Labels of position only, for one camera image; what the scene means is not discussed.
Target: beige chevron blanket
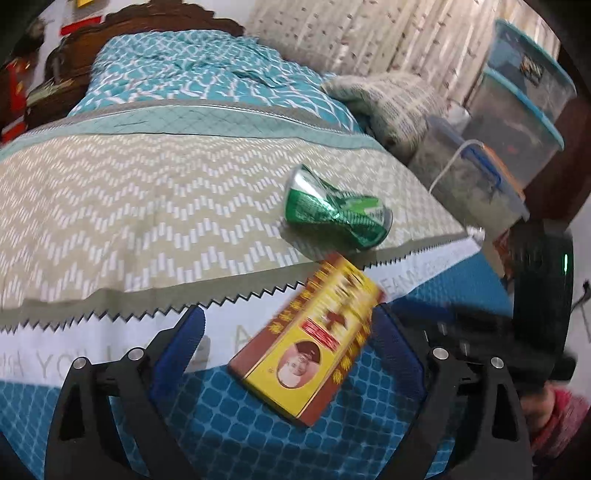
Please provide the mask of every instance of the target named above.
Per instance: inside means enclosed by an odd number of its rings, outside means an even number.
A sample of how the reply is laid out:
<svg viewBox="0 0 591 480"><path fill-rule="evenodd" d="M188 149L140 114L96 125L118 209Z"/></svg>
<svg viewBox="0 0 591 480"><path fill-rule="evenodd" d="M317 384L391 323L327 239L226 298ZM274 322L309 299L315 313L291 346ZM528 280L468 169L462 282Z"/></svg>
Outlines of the beige chevron blanket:
<svg viewBox="0 0 591 480"><path fill-rule="evenodd" d="M126 105L33 131L0 160L1 328L141 317L305 280L343 247L282 221L298 163L393 210L383 244L343 252L360 266L464 235L373 139L288 109Z"/></svg>

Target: bed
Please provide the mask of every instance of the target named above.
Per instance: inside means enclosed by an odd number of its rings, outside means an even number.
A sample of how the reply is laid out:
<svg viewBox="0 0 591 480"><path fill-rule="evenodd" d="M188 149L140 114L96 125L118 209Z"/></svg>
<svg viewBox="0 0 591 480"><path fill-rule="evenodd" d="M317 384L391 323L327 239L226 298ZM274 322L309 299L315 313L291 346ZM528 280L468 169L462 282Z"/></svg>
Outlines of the bed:
<svg viewBox="0 0 591 480"><path fill-rule="evenodd" d="M63 78L88 85L78 107L0 151L0 429L37 478L72 361L120 358L191 304L206 312L206 335L161 414L204 478L376 477L417 405L397 395L371 346L309 430L263 406L225 368L334 249L389 299L410 294L511 313L479 244L378 142L347 124L346 109L315 97L316 74L237 40L241 33L179 2L110 15L61 47ZM149 47L163 39L170 48L146 74ZM221 56L204 43L228 49ZM199 74L219 82L182 91L197 70L166 70L179 45L192 61L217 55ZM113 46L129 53L125 69ZM240 63L249 56L252 65ZM230 67L263 98L252 89L224 97ZM283 185L300 163L341 189L384 199L394 212L386 240L359 252L285 225ZM115 413L132 466L146 473ZM431 473L452 446L450 432Z"/></svg>

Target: plastic storage container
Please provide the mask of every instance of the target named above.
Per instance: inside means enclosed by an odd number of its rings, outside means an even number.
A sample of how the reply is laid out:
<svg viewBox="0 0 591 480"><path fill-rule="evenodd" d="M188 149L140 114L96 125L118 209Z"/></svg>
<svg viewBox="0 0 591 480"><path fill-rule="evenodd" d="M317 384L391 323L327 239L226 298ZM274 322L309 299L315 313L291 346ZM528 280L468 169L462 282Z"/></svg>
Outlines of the plastic storage container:
<svg viewBox="0 0 591 480"><path fill-rule="evenodd" d="M488 66L524 92L552 123L577 95L564 69L525 33L505 20L496 21Z"/></svg>
<svg viewBox="0 0 591 480"><path fill-rule="evenodd" d="M488 67L468 110L472 117L463 137L491 147L522 188L564 149L564 140L550 120L521 90Z"/></svg>
<svg viewBox="0 0 591 480"><path fill-rule="evenodd" d="M464 139L442 118L429 116L428 131L408 168L429 189ZM431 194L464 226L480 226L495 239L529 211L480 147L472 146L451 164Z"/></svg>

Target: red and yellow box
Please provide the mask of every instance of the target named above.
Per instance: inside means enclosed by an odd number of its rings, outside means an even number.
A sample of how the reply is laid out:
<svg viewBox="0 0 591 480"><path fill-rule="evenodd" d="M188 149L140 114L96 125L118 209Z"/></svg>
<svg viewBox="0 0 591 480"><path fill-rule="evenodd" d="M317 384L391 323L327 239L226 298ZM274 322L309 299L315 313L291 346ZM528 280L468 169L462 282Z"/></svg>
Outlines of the red and yellow box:
<svg viewBox="0 0 591 480"><path fill-rule="evenodd" d="M353 366L383 296L353 264L332 255L228 368L280 413L311 426Z"/></svg>

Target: red clothing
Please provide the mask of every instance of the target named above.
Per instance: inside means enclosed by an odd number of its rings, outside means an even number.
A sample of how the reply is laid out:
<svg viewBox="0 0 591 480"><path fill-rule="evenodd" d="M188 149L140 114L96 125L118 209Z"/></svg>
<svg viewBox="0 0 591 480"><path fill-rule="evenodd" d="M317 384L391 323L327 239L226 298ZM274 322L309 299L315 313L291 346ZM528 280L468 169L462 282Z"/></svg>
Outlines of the red clothing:
<svg viewBox="0 0 591 480"><path fill-rule="evenodd" d="M556 400L550 420L531 439L534 463L558 457L577 433L589 411L589 403L583 397L561 388L555 388L554 394Z"/></svg>

